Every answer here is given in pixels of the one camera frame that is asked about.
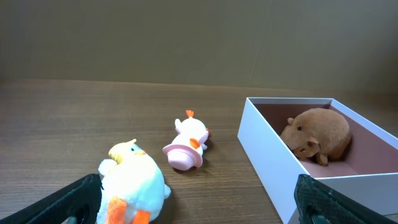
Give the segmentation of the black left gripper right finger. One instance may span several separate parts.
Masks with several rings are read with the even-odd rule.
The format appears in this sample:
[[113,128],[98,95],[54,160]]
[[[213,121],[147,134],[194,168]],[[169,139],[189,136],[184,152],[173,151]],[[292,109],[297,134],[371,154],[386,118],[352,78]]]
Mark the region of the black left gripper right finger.
[[395,224],[306,174],[298,176],[294,199],[300,224]]

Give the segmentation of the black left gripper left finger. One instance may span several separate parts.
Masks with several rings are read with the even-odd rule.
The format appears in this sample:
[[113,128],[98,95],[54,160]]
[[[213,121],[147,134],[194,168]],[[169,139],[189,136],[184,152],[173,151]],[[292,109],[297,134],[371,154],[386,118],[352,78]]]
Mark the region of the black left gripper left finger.
[[53,194],[1,219],[3,224],[95,223],[101,206],[99,174],[88,174]]

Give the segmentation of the brown plush capybara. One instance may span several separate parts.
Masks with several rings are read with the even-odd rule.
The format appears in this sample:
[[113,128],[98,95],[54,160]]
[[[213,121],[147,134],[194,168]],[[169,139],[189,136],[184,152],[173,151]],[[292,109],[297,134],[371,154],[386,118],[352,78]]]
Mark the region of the brown plush capybara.
[[312,108],[287,122],[281,140],[298,159],[314,157],[321,166],[340,159],[352,138],[345,117],[329,109]]

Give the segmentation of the white box pink interior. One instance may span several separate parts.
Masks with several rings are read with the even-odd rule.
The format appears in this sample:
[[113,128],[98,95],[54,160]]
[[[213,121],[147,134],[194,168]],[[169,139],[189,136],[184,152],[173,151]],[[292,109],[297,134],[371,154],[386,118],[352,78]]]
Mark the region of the white box pink interior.
[[[279,137],[288,118],[310,108],[331,109],[349,122],[353,137],[342,161],[300,161]],[[238,139],[283,223],[299,222],[294,189],[300,174],[381,215],[397,213],[397,138],[333,98],[249,97]]]

